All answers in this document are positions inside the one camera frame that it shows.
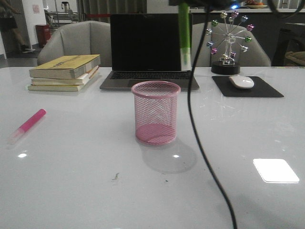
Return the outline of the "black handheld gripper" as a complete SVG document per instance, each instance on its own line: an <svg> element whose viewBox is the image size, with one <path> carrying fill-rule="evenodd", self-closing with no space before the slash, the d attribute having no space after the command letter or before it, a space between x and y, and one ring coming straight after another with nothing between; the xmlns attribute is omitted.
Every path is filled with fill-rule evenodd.
<svg viewBox="0 0 305 229"><path fill-rule="evenodd" d="M189 7L204 7L205 9L229 9L232 6L240 6L244 0L169 0L170 6L186 3Z"/></svg>

